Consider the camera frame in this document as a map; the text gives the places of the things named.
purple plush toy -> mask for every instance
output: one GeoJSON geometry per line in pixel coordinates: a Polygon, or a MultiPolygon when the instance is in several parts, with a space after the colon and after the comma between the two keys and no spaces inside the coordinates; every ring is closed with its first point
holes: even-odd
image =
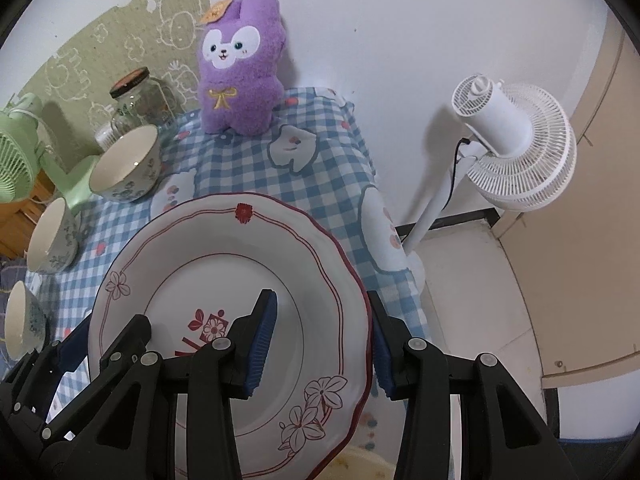
{"type": "Polygon", "coordinates": [[[264,133],[284,95],[276,77],[286,40],[278,0],[224,0],[202,21],[198,100],[204,131],[264,133]]]}

yellow embroidered bow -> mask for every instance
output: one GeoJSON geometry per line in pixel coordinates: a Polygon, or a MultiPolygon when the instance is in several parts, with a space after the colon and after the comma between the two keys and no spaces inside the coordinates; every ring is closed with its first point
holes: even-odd
{"type": "Polygon", "coordinates": [[[229,103],[226,102],[227,97],[236,97],[238,95],[238,89],[230,86],[229,88],[225,88],[223,90],[209,90],[209,97],[212,99],[217,99],[216,105],[213,107],[214,110],[218,108],[226,108],[227,110],[231,109],[229,103]]]}

plate center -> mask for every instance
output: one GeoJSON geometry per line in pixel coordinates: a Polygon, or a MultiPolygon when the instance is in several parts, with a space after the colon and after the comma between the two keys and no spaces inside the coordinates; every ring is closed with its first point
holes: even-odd
{"type": "MultiPolygon", "coordinates": [[[[171,358],[195,352],[226,335],[233,320],[251,313],[264,288],[278,296],[278,319],[260,386],[249,400],[232,401],[236,436],[257,430],[282,410],[302,369],[302,323],[285,284],[251,258],[210,254],[172,272],[145,313],[152,329],[147,348],[171,358]]],[[[178,403],[176,421],[182,427],[186,424],[184,402],[178,403]]]]}

white fan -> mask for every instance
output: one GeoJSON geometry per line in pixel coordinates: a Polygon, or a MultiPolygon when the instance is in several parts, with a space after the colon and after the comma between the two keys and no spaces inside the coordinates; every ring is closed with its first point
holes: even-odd
{"type": "Polygon", "coordinates": [[[412,270],[421,263],[411,252],[465,175],[496,207],[525,212],[558,198],[574,174],[574,131],[560,103],[542,88],[503,86],[473,75],[457,86],[451,103],[478,140],[458,143],[454,166],[442,176],[436,194],[402,243],[412,270]]]}

plush toy's face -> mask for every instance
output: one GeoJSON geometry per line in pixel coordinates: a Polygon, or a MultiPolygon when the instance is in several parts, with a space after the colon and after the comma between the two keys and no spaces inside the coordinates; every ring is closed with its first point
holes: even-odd
{"type": "Polygon", "coordinates": [[[210,30],[202,42],[202,56],[215,68],[229,68],[236,59],[246,59],[256,53],[260,46],[260,32],[247,25],[240,28],[229,43],[222,42],[222,32],[210,30]]]}

